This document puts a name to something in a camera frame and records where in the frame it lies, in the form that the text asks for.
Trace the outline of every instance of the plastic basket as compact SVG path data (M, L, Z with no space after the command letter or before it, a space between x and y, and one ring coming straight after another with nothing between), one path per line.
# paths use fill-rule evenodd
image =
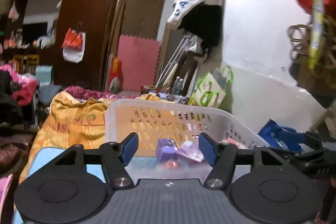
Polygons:
M106 141L121 142L130 132L139 137L137 156L155 156L159 138L174 139L180 146L202 132L217 142L233 138L249 149L269 146L223 110L134 99L112 102L105 113Z

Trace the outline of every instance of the white plastic bag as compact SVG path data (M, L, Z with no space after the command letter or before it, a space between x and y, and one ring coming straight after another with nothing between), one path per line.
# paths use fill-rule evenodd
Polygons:
M82 45L82 50L74 50L72 48L63 48L63 58L64 60L72 63L79 63L82 61L83 56L84 56L84 50L85 50L85 32L81 32L82 38L83 38L83 45Z
M12 8L9 11L8 18L11 18L12 22L16 21L19 18L19 13L17 12L15 1L13 3Z

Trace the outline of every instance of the wooden cabinet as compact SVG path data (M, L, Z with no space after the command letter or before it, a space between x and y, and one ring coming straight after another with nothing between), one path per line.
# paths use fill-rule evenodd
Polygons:
M110 0L63 0L58 17L55 43L54 82L57 85L81 84L98 90L100 79L100 59ZM63 59L61 46L68 28L76 28L86 33L83 60L70 63Z

